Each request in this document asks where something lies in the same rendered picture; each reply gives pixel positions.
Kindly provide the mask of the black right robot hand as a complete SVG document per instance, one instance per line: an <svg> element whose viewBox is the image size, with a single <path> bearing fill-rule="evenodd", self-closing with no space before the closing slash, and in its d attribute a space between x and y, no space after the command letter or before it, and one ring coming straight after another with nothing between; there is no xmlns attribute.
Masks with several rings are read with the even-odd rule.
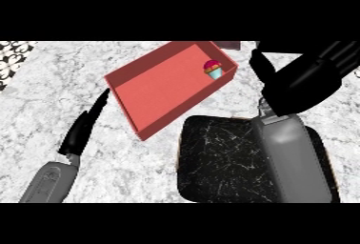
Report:
<svg viewBox="0 0 360 244"><path fill-rule="evenodd" d="M299 57L275 70L265 52ZM274 114L299 113L334 93L342 78L360 66L360 41L256 41L249 64L263 83L260 95Z"/></svg>

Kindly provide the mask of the cupcake with blue wrapper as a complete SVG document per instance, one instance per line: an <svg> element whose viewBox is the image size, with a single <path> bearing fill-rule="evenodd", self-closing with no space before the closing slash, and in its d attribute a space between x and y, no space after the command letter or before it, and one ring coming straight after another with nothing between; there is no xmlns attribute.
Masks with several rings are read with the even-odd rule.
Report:
<svg viewBox="0 0 360 244"><path fill-rule="evenodd" d="M207 60L203 64L204 74L216 80L222 76L222 64L216 60Z"/></svg>

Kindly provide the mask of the black speckled box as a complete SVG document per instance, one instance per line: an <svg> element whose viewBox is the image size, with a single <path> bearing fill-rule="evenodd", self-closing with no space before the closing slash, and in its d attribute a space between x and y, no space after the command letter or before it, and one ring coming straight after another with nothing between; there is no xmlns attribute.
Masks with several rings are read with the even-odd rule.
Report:
<svg viewBox="0 0 360 244"><path fill-rule="evenodd" d="M197 203L275 203L247 118L190 116L178 143L176 191Z"/></svg>

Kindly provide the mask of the red rectangular tray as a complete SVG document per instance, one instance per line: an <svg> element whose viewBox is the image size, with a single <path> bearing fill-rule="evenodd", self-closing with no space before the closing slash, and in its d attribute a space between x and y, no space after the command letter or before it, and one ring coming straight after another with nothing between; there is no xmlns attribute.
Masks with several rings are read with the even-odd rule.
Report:
<svg viewBox="0 0 360 244"><path fill-rule="evenodd" d="M207 60L222 64L216 80L203 72ZM212 41L172 41L104 76L141 141L222 87L235 70Z"/></svg>

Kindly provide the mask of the black and white patterned mat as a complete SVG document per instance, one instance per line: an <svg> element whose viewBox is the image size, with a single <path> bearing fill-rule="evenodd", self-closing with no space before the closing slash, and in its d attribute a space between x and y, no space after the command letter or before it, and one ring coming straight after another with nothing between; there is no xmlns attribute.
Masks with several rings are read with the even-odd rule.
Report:
<svg viewBox="0 0 360 244"><path fill-rule="evenodd" d="M0 41L0 92L5 89L36 41Z"/></svg>

